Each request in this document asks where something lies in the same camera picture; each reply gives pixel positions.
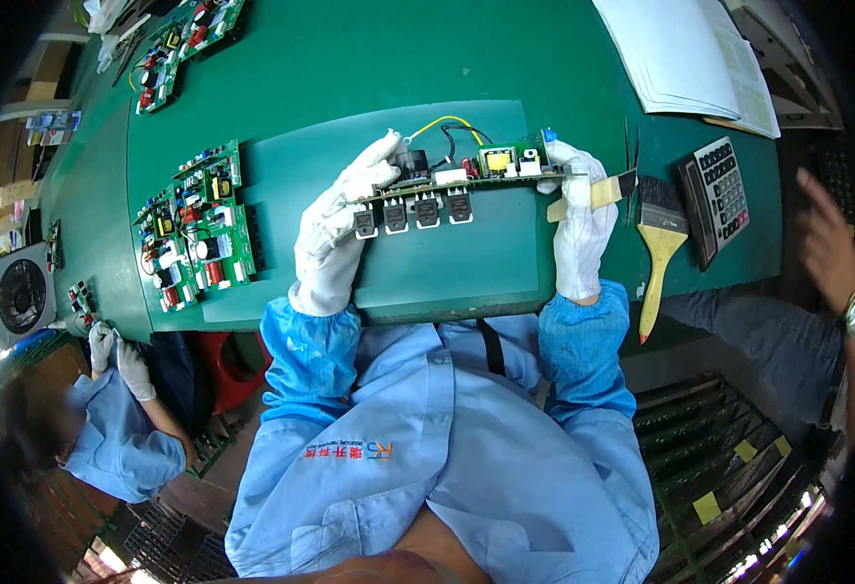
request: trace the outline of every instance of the red stool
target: red stool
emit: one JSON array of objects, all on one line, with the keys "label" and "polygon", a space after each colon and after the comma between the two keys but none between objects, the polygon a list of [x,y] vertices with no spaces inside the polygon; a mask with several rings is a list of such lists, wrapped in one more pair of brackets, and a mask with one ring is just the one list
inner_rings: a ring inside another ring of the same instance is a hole
[{"label": "red stool", "polygon": [[265,367],[261,371],[250,377],[240,364],[235,361],[225,361],[221,356],[221,348],[231,334],[195,334],[200,347],[200,354],[210,371],[216,391],[216,403],[213,406],[214,415],[222,414],[246,401],[265,382],[265,372],[271,366],[271,355],[265,348],[265,342],[262,341],[262,335],[259,333],[256,333],[256,339],[262,348],[262,352],[265,353]]}]

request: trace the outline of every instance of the yellow wire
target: yellow wire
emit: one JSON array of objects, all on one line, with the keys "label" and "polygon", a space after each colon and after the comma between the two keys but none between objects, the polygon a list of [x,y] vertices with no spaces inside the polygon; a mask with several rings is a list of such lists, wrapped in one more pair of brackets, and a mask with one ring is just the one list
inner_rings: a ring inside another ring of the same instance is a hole
[{"label": "yellow wire", "polygon": [[[421,134],[421,133],[422,133],[422,132],[424,132],[425,130],[428,130],[428,129],[432,128],[432,127],[433,127],[433,126],[435,126],[437,123],[443,122],[444,120],[457,120],[457,122],[462,123],[462,124],[463,124],[463,125],[465,125],[465,126],[469,126],[470,128],[472,127],[472,126],[470,126],[470,125],[469,125],[469,122],[467,122],[467,121],[466,121],[466,120],[464,120],[463,118],[457,118],[457,116],[444,116],[444,117],[442,117],[442,118],[438,118],[438,119],[437,119],[437,120],[435,120],[434,122],[429,123],[429,124],[428,124],[428,125],[426,125],[425,127],[421,128],[420,130],[418,130],[417,132],[415,132],[414,134],[412,134],[412,135],[411,135],[411,139],[413,140],[415,137],[417,137],[417,135],[418,135],[418,134]],[[470,132],[470,134],[473,134],[473,137],[474,137],[474,138],[476,138],[476,141],[479,143],[479,145],[480,145],[480,146],[483,146],[483,141],[482,141],[482,140],[480,140],[480,136],[479,136],[479,134],[476,134],[475,132]]]}]

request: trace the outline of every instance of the yellow brush handle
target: yellow brush handle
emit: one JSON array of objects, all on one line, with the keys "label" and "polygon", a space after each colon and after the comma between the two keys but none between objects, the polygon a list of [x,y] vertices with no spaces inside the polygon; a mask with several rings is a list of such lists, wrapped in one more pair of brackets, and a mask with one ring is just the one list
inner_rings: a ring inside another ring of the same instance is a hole
[{"label": "yellow brush handle", "polygon": [[648,279],[648,289],[642,304],[642,319],[639,321],[639,342],[644,343],[655,328],[658,305],[661,303],[661,284],[664,283],[664,272],[668,268],[670,257],[684,244],[688,236],[651,225],[639,224],[635,228],[642,234],[648,253],[652,256],[652,275]]}]

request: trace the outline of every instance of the white glove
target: white glove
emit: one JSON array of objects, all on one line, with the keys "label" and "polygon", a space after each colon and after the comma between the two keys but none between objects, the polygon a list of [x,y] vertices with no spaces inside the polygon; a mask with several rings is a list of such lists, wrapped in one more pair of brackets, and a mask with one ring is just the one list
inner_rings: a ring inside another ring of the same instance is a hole
[{"label": "white glove", "polygon": [[112,339],[112,327],[105,322],[97,322],[90,329],[90,365],[97,373],[110,368]]},{"label": "white glove", "polygon": [[365,206],[348,203],[348,198],[352,201],[354,195],[364,195],[367,190],[372,193],[372,186],[383,188],[398,179],[401,171],[386,158],[400,142],[401,134],[389,130],[340,173],[333,186],[301,215],[301,229],[295,243],[297,282],[288,291],[288,300],[298,312],[328,317],[350,304],[353,279],[365,242],[349,234],[353,230],[353,214],[365,210]]},{"label": "white glove", "polygon": [[[554,259],[557,264],[558,292],[569,300],[583,300],[599,294],[599,258],[606,251],[613,234],[619,209],[608,204],[590,210],[590,185],[606,179],[606,169],[589,152],[559,140],[548,142],[552,164],[563,164],[569,172],[588,172],[589,177],[563,179],[567,199],[567,218],[558,224],[554,236]],[[553,193],[560,180],[539,181],[539,193]]]},{"label": "white glove", "polygon": [[138,351],[130,344],[119,338],[116,341],[116,367],[126,385],[130,386],[132,395],[140,402],[153,400],[157,395],[154,386],[148,379],[148,367]]}]

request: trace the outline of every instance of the stack of papers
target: stack of papers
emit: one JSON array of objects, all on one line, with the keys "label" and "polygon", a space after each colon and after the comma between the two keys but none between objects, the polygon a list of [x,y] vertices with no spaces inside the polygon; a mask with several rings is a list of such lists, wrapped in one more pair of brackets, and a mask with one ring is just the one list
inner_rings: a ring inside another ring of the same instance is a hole
[{"label": "stack of papers", "polygon": [[593,4],[646,113],[699,114],[781,135],[755,53],[718,0]]}]

